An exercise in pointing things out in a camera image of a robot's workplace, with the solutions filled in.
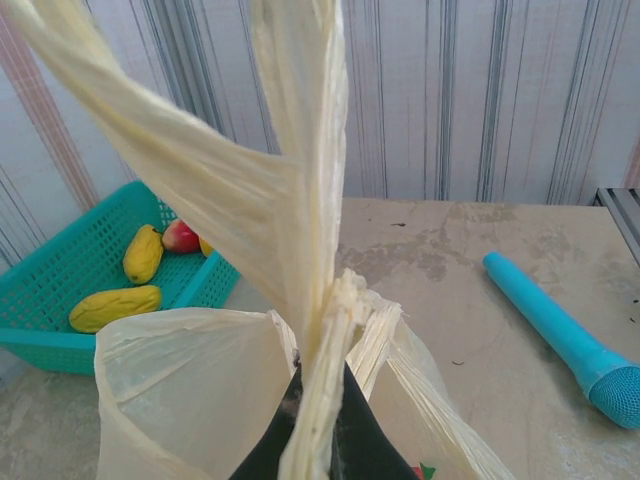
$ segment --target teal plastic basket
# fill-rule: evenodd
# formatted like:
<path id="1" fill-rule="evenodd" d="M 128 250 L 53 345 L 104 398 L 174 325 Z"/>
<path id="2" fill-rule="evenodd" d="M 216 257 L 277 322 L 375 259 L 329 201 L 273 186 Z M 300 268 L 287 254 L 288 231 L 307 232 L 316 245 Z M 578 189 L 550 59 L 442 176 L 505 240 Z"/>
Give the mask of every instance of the teal plastic basket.
<path id="1" fill-rule="evenodd" d="M 138 229 L 176 218 L 142 182 L 133 182 L 60 232 L 0 278 L 0 346 L 43 370 L 93 375 L 96 337 L 77 333 L 69 313 L 87 295 L 134 286 L 122 259 Z M 217 252 L 165 252 L 151 282 L 161 310 L 224 305 L 238 272 Z"/>

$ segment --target blue brush handle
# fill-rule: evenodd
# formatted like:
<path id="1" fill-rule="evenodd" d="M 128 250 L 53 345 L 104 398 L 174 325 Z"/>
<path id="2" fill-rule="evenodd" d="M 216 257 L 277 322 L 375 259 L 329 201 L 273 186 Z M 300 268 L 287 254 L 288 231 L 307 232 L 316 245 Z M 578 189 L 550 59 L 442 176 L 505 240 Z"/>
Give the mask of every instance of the blue brush handle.
<path id="1" fill-rule="evenodd" d="M 500 290 L 573 371 L 585 395 L 601 377 L 629 364 L 598 342 L 509 259 L 492 252 L 483 263 Z"/>

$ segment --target plastic bag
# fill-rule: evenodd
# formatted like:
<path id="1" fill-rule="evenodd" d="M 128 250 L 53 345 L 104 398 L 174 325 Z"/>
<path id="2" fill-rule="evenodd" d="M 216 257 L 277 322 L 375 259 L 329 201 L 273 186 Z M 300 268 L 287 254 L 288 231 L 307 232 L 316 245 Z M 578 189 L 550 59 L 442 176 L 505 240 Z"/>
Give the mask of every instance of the plastic bag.
<path id="1" fill-rule="evenodd" d="M 345 357 L 410 464 L 448 479 L 511 478 L 449 406 L 399 305 L 349 270 L 334 279 L 347 105 L 338 0 L 253 2 L 257 66 L 284 156 L 235 145 L 127 78 L 82 0 L 2 1 L 142 180 L 284 319 L 183 309 L 104 328 L 99 478 L 226 478 L 282 398 L 295 339 L 305 394 L 279 478 L 327 478 Z"/>

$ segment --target wallpaper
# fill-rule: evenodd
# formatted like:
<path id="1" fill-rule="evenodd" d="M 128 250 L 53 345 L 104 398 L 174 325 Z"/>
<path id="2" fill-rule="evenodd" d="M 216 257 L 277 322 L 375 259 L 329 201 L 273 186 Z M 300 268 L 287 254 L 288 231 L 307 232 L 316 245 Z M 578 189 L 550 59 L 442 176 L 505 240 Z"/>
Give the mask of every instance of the wallpaper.
<path id="1" fill-rule="evenodd" d="M 88 0 L 123 67 L 277 152 L 249 0 Z M 640 186 L 640 0 L 344 0 L 345 195 L 589 204 Z M 0 272 L 134 179 L 0 8 Z"/>

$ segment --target apple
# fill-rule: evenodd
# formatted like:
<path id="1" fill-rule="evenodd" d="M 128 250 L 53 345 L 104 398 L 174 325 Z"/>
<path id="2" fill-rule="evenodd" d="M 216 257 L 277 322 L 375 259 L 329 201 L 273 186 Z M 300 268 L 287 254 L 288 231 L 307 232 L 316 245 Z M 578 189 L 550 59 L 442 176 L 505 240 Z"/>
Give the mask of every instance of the apple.
<path id="1" fill-rule="evenodd" d="M 193 253 L 200 250 L 198 235 L 179 218 L 171 222 L 162 234 L 162 245 L 173 253 Z"/>

